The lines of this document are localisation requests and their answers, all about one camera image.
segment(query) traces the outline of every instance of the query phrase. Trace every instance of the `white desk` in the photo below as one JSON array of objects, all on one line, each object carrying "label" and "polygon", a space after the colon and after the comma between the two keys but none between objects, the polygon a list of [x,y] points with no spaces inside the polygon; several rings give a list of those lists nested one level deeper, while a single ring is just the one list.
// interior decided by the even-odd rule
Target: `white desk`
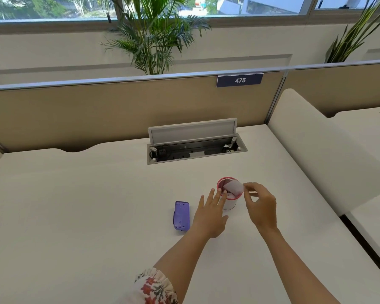
[{"label": "white desk", "polygon": [[[331,120],[380,161],[380,108],[340,112]],[[380,256],[380,195],[346,216]]]},{"label": "white desk", "polygon": [[[259,181],[278,199],[286,240],[344,304],[380,304],[380,271],[265,125],[238,128],[248,152],[146,164],[148,139],[80,153],[0,159],[0,303],[107,304],[181,236],[174,202],[194,213],[218,179]],[[186,303],[289,303],[239,200],[208,242]]]}]

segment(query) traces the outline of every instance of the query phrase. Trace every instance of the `purple box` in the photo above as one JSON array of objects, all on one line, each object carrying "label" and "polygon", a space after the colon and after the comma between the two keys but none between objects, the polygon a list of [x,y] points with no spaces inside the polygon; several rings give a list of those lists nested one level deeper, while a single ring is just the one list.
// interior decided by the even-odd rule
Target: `purple box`
[{"label": "purple box", "polygon": [[173,225],[177,230],[187,231],[190,229],[190,204],[185,201],[175,203],[173,213]]}]

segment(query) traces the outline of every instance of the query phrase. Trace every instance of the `wipe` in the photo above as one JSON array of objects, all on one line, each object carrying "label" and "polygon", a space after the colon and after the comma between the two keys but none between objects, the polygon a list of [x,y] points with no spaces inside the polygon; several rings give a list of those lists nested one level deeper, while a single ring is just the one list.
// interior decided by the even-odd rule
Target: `wipe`
[{"label": "wipe", "polygon": [[224,190],[232,193],[235,197],[243,193],[243,184],[238,180],[232,180],[223,186]]}]

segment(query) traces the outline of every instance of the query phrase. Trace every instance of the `cup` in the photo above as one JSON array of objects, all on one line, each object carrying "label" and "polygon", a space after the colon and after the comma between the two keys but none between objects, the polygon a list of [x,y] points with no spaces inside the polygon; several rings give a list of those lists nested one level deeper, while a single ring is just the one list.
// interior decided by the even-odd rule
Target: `cup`
[{"label": "cup", "polygon": [[[222,192],[223,192],[224,191],[223,186],[225,184],[227,184],[228,182],[231,182],[233,180],[237,180],[237,179],[235,179],[233,177],[223,177],[223,178],[221,178],[217,182],[217,189],[221,189]],[[231,210],[232,208],[234,208],[235,205],[236,205],[236,203],[237,203],[238,198],[240,198],[241,196],[242,196],[242,193],[239,194],[238,196],[235,196],[234,194],[228,192],[228,194],[227,194],[227,200],[225,201],[225,204],[224,204],[224,210]]]}]

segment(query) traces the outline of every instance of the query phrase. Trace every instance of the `desk power box lid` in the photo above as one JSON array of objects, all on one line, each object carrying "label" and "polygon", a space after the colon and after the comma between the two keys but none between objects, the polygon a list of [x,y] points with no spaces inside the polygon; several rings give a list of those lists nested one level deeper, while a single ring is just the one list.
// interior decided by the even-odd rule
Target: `desk power box lid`
[{"label": "desk power box lid", "polygon": [[233,137],[237,133],[237,118],[149,127],[148,133],[154,146]]}]

